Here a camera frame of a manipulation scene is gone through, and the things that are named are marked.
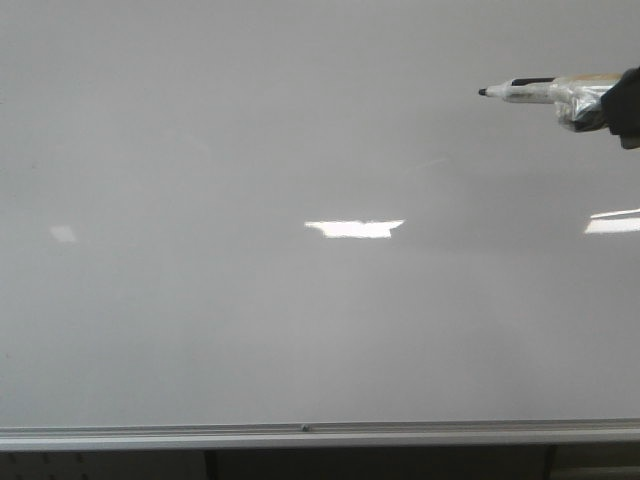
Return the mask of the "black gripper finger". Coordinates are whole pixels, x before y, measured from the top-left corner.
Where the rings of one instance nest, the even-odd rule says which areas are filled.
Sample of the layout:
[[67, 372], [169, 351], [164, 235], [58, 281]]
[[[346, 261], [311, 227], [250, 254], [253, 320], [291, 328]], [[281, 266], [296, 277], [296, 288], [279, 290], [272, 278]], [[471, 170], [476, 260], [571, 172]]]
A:
[[601, 97], [609, 132], [625, 150], [639, 148], [639, 68], [627, 70]]

